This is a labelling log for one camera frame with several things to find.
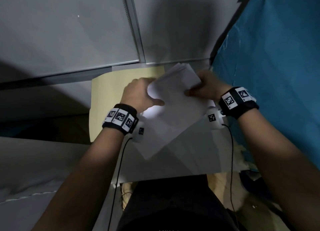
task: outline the floor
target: floor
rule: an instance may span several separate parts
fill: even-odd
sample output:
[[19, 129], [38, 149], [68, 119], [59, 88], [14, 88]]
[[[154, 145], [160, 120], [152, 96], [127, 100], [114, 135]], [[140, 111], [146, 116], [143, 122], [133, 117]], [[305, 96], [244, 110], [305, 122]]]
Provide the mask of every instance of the floor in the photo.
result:
[[[232, 210], [230, 201], [231, 173], [207, 175], [207, 178], [209, 188], [225, 208]], [[123, 209], [125, 209], [136, 184], [131, 182], [122, 185]], [[233, 174], [232, 202], [238, 221], [248, 231], [290, 231], [280, 217], [271, 212], [258, 197], [250, 194], [242, 187], [237, 172]]]

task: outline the black cable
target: black cable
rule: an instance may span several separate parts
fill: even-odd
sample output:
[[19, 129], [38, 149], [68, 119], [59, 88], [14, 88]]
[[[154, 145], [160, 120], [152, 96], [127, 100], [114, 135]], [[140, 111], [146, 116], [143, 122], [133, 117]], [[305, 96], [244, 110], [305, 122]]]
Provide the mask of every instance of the black cable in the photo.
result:
[[232, 206], [232, 209], [233, 209], [233, 212], [234, 212], [235, 220], [237, 221], [237, 227], [239, 229], [239, 223], [238, 223], [237, 215], [235, 213], [235, 209], [234, 209], [233, 203], [232, 203], [232, 176], [233, 176], [233, 150], [234, 150], [234, 148], [233, 148], [233, 137], [232, 137], [232, 133], [231, 133], [230, 127], [227, 126], [226, 124], [222, 124], [222, 125], [228, 128], [228, 130], [230, 132], [230, 136], [231, 136], [232, 152], [231, 152], [230, 201], [231, 201], [231, 206]]
[[122, 158], [123, 158], [123, 153], [125, 152], [125, 148], [126, 148], [126, 145], [128, 143], [128, 141], [132, 139], [132, 137], [130, 137], [127, 142], [125, 143], [124, 147], [123, 147], [123, 150], [122, 150], [122, 155], [121, 155], [121, 159], [120, 159], [120, 164], [119, 164], [119, 170], [118, 170], [118, 176], [117, 176], [117, 181], [115, 183], [115, 189], [114, 189], [114, 196], [113, 196], [113, 201], [112, 201], [112, 207], [111, 207], [111, 214], [110, 214], [110, 220], [109, 220], [109, 225], [108, 225], [108, 231], [109, 231], [109, 228], [110, 228], [110, 224], [111, 224], [111, 218], [112, 218], [112, 213], [113, 213], [113, 206], [115, 204], [115, 196], [116, 196], [116, 193], [117, 193], [117, 185], [118, 185], [118, 180], [119, 180], [119, 175], [120, 175], [120, 168], [121, 168], [121, 163], [122, 163]]

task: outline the person's right hand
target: person's right hand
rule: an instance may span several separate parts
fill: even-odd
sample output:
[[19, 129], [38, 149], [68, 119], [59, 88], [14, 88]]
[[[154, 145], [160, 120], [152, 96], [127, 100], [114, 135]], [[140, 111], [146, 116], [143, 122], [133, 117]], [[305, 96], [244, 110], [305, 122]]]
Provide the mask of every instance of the person's right hand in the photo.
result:
[[209, 70], [201, 70], [197, 75], [201, 79], [201, 85], [185, 91], [186, 96], [219, 101], [221, 95], [232, 88], [231, 85], [220, 81], [218, 77]]

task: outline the stack of paper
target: stack of paper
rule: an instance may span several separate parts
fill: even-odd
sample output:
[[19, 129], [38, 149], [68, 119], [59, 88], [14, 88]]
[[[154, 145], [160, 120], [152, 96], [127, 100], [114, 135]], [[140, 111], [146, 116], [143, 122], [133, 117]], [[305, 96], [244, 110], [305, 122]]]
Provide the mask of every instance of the stack of paper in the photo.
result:
[[201, 83], [189, 64], [176, 64], [152, 82], [148, 94], [162, 99], [165, 106], [153, 106], [142, 113], [144, 136], [134, 146], [145, 159], [151, 158], [179, 134], [197, 122], [213, 101], [186, 97], [184, 91]]

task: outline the wristband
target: wristband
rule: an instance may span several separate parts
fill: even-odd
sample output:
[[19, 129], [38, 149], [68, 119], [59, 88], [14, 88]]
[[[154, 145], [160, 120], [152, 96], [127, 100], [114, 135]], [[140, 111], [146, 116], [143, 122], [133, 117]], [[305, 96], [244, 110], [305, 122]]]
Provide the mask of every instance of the wristband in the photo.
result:
[[221, 96], [219, 105], [226, 116], [238, 119], [251, 109], [259, 109], [256, 101], [244, 87], [233, 87]]
[[132, 133], [139, 119], [137, 110], [127, 104], [116, 104], [112, 108], [102, 123], [102, 128], [114, 128], [124, 135]]

